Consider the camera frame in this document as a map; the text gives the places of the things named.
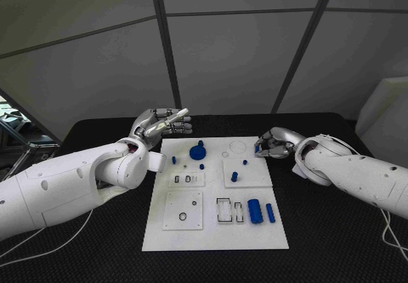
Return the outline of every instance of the black tablecloth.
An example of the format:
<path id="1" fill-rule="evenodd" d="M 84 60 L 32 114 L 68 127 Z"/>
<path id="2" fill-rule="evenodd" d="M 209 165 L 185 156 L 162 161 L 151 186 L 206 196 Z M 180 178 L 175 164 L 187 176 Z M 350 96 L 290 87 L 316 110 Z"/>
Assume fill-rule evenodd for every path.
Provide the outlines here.
<path id="1" fill-rule="evenodd" d="M 133 122 L 134 118 L 81 121 L 59 155 L 114 143 L 128 135 Z M 369 155 L 345 119 L 333 113 L 193 116 L 192 123 L 190 137 L 258 136 L 278 126 L 304 136 L 329 134 Z M 288 250 L 141 252 L 154 184 L 154 173 L 149 172 L 140 187 L 94 210 L 69 245 L 42 258 L 3 267 L 0 281 L 408 282 L 408 263 L 399 250 L 381 241 L 381 211 L 335 186 L 301 179 L 291 172 L 293 165 L 293 158 L 268 159 Z M 0 263 L 56 248 L 87 215 L 46 228 Z M 407 245 L 407 222 L 398 216 L 392 222 Z M 6 239 L 0 253 L 30 234 Z"/>

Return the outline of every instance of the robotic hand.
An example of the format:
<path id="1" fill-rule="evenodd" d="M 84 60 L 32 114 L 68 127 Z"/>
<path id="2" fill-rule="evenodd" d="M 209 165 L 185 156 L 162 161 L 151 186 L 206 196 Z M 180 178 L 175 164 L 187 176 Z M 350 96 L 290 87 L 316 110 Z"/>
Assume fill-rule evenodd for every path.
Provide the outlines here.
<path id="1" fill-rule="evenodd" d="M 408 169 L 353 154 L 350 149 L 335 137 L 306 138 L 280 127 L 255 142 L 257 156 L 286 158 L 294 152 L 296 174 L 323 186 L 333 183 L 358 199 L 408 219 Z"/>
<path id="2" fill-rule="evenodd" d="M 192 132 L 187 109 L 146 110 L 128 137 L 35 164 L 0 183 L 0 241 L 56 225 L 136 189 L 147 170 L 162 172 L 166 156 L 149 150 L 163 134 Z M 110 184 L 97 188 L 97 180 Z"/>

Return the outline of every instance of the blue lid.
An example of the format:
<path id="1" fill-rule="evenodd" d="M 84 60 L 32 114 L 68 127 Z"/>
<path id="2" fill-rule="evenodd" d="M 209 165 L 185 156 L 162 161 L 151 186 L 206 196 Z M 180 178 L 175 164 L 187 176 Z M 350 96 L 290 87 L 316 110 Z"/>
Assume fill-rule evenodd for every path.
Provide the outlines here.
<path id="1" fill-rule="evenodd" d="M 202 160 L 206 157 L 206 149 L 202 141 L 199 141 L 198 146 L 193 146 L 189 150 L 189 156 L 193 160 Z"/>

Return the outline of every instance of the blue object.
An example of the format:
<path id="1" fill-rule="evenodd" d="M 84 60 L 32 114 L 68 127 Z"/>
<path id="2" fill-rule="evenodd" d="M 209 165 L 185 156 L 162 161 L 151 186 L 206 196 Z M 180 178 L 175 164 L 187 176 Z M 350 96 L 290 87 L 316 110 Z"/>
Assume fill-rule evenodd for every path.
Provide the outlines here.
<path id="1" fill-rule="evenodd" d="M 260 206 L 258 199 L 248 200 L 248 209 L 249 209 L 251 222 L 254 224 L 262 223 L 264 218 L 262 218 L 262 212 L 261 212 L 261 206 Z"/>
<path id="2" fill-rule="evenodd" d="M 198 145 L 189 150 L 189 156 L 193 160 L 202 160 L 206 157 L 205 143 L 202 140 L 198 142 Z"/>
<path id="3" fill-rule="evenodd" d="M 238 179 L 238 173 L 237 173 L 237 172 L 234 172 L 234 173 L 232 173 L 231 181 L 232 181 L 232 182 L 237 182 L 237 179 Z"/>
<path id="4" fill-rule="evenodd" d="M 270 222 L 274 223 L 274 212 L 273 212 L 273 206 L 270 203 L 267 203 L 267 211 L 268 211 L 268 216 L 270 216 Z"/>

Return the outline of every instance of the circular hole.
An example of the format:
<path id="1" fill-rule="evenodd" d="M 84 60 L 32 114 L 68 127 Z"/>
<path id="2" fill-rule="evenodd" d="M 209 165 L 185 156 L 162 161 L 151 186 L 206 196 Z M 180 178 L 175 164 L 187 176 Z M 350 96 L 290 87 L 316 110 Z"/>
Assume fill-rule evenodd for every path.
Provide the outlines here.
<path id="1" fill-rule="evenodd" d="M 180 215 L 179 215 L 179 219 L 180 219 L 182 221 L 185 221 L 186 218 L 187 218 L 187 215 L 182 212 Z"/>

